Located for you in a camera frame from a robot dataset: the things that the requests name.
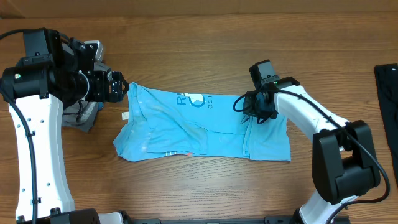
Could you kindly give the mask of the light blue t-shirt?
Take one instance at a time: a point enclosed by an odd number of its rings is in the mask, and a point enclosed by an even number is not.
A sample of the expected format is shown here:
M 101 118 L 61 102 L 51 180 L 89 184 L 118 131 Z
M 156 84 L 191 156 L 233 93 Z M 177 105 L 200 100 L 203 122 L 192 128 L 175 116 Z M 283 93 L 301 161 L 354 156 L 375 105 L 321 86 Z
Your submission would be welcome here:
M 238 113 L 236 95 L 174 93 L 130 85 L 128 122 L 113 144 L 128 161 L 165 156 L 237 157 L 290 161 L 287 120 L 262 124 Z

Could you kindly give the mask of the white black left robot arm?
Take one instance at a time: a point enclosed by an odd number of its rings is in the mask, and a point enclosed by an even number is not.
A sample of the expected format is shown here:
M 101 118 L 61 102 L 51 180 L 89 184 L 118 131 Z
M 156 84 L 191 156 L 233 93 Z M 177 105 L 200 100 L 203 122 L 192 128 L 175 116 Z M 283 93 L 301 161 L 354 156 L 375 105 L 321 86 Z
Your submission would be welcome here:
M 1 94 L 9 105 L 19 163 L 18 223 L 129 223 L 124 211 L 77 210 L 68 187 L 62 118 L 72 105 L 117 103 L 129 90 L 103 63 L 100 41 L 79 41 L 53 29 L 21 29 L 25 56 L 5 69 Z

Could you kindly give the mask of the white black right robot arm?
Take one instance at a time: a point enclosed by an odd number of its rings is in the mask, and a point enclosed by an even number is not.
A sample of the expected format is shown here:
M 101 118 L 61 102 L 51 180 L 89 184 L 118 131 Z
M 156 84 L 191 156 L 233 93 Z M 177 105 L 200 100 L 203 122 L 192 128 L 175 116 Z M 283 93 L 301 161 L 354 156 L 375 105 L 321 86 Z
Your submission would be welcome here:
M 255 63 L 249 73 L 255 89 L 242 96 L 240 112 L 258 124 L 283 115 L 312 142 L 315 192 L 293 215 L 268 216 L 265 223 L 349 223 L 338 214 L 381 181 L 369 126 L 327 110 L 296 79 L 280 78 L 270 60 Z

